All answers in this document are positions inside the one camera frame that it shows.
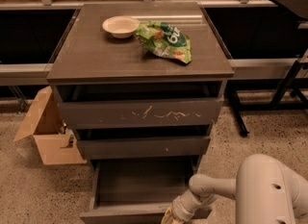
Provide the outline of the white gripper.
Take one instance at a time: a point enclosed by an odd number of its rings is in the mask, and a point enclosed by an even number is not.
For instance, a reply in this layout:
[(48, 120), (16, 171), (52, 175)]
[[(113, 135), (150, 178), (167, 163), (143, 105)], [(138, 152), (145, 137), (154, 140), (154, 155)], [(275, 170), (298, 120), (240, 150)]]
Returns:
[(193, 218), (193, 214), (184, 207), (180, 197), (172, 201), (171, 213), (167, 212), (164, 215), (161, 224), (184, 224)]

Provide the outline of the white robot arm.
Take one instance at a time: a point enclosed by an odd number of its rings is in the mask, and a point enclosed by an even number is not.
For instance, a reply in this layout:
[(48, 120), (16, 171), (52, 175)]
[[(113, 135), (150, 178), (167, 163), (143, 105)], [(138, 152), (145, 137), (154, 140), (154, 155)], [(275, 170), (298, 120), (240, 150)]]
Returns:
[(161, 224), (185, 224), (217, 196), (236, 202), (236, 224), (295, 224), (308, 216), (308, 181), (277, 159), (256, 154), (241, 163), (234, 179), (193, 175)]

